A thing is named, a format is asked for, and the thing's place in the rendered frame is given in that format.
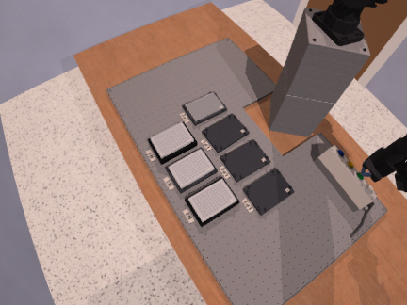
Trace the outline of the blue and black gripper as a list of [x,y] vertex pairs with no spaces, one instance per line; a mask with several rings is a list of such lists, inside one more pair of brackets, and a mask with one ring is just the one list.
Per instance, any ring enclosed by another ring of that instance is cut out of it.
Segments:
[[[388,162],[391,165],[398,165],[390,162],[385,155],[385,148],[381,147],[370,155],[364,162],[361,170],[361,175],[363,177],[370,177],[373,182],[378,182],[382,178],[382,175],[375,169],[384,162]],[[366,172],[368,169],[370,172]]]

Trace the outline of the white label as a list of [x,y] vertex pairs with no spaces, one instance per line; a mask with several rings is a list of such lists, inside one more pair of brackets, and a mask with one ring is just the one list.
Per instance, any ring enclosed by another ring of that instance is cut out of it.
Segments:
[[224,166],[220,167],[219,169],[220,169],[221,173],[223,174],[223,176],[225,177],[225,179],[230,177],[229,173],[227,172],[227,170],[225,169]]
[[146,151],[146,152],[147,152],[149,158],[151,159],[151,161],[152,161],[152,162],[155,161],[155,156],[153,155],[151,149],[148,150],[148,151]]
[[188,209],[184,210],[183,213],[185,214],[189,223],[195,221]]
[[174,188],[174,186],[173,186],[173,184],[172,184],[172,182],[171,182],[171,180],[170,180],[169,177],[166,177],[166,178],[164,178],[163,180],[165,181],[165,183],[166,183],[166,185],[168,186],[169,190],[172,190],[172,189]]
[[208,151],[212,149],[212,148],[210,147],[210,145],[206,142],[205,139],[203,139],[201,142],[202,142],[202,144],[204,145],[204,147],[205,147]]
[[251,212],[251,211],[254,210],[254,209],[252,208],[252,206],[250,205],[250,203],[248,202],[247,199],[244,199],[242,202],[243,202],[243,204],[245,205],[245,207],[247,208],[247,210],[248,210],[249,212]]
[[183,121],[184,121],[185,123],[189,122],[189,119],[187,118],[187,116],[186,116],[185,113],[180,114],[180,116],[182,117],[182,119],[183,119]]

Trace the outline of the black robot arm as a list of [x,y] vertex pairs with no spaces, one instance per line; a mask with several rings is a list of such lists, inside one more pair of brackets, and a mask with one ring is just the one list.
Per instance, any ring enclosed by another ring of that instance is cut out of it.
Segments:
[[[360,14],[365,7],[377,7],[375,2],[384,4],[388,0],[334,0],[327,11],[315,12],[312,20],[336,45],[348,45],[361,41],[364,37],[365,34],[357,28]],[[407,192],[407,135],[387,146],[385,155],[390,162],[398,165],[391,165],[386,161],[375,169],[383,178],[396,171],[397,190]]]

